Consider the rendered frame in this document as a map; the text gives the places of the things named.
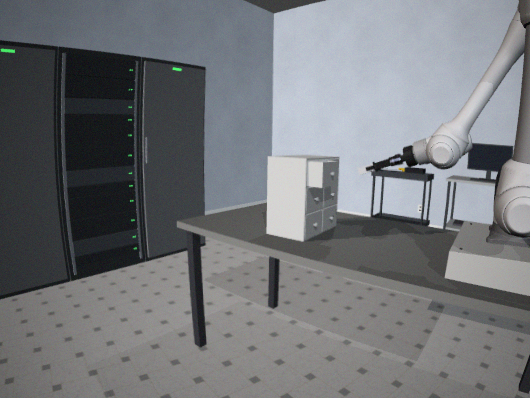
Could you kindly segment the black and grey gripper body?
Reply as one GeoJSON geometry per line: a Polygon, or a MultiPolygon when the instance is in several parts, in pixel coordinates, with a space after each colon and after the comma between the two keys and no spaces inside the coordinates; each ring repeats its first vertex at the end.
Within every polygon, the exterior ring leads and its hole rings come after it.
{"type": "Polygon", "coordinates": [[[404,147],[403,148],[403,155],[400,155],[400,156],[397,156],[397,157],[394,157],[394,159],[396,158],[401,158],[401,160],[399,161],[396,161],[396,163],[400,163],[400,162],[406,162],[407,166],[408,167],[412,167],[412,166],[415,166],[417,165],[418,163],[415,161],[415,158],[413,156],[413,152],[412,152],[412,145],[410,146],[407,146],[407,147],[404,147]]]}

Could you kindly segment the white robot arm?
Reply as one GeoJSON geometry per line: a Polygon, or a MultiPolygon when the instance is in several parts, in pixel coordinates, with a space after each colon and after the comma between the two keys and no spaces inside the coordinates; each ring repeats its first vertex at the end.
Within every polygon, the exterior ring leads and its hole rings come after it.
{"type": "Polygon", "coordinates": [[[432,138],[414,142],[412,152],[419,165],[434,163],[438,169],[453,167],[472,149],[470,129],[524,53],[513,159],[501,166],[496,177],[495,217],[486,242],[530,248],[530,0],[519,0],[517,8],[495,58],[463,108],[452,121],[442,123],[432,138]]]}

